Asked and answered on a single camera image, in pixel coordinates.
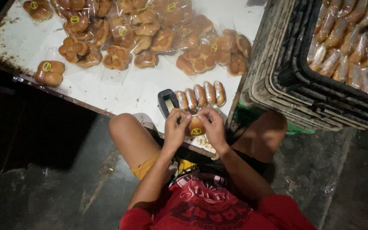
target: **yellow sticker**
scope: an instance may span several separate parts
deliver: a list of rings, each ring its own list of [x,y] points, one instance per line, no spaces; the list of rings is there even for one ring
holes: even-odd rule
[[[126,27],[124,27],[124,26],[120,26],[119,27],[119,34],[120,34],[120,36],[124,36],[124,35],[126,35],[127,34],[127,29],[126,29]]]
[[[48,72],[49,70],[51,70],[51,64],[49,62],[45,62],[42,66],[42,69],[45,71],[45,72]]]
[[[192,134],[194,135],[199,135],[201,134],[201,129],[200,128],[194,128],[191,130]]]
[[[171,3],[170,5],[167,6],[167,10],[168,12],[171,12],[175,9],[175,3]]]
[[[36,9],[36,8],[38,8],[38,3],[37,3],[37,2],[35,2],[35,1],[33,1],[33,2],[31,3],[31,8],[32,8],[32,9]]]
[[[185,36],[187,36],[187,29],[183,28],[183,30],[181,31],[181,37],[184,38]]]
[[[212,50],[212,52],[217,52],[217,50],[218,50],[217,45],[216,44],[212,44],[211,50]]]
[[[79,18],[78,16],[72,16],[72,17],[70,18],[70,22],[71,22],[71,23],[78,23],[78,22],[79,22],[79,20],[80,20],[80,18]]]

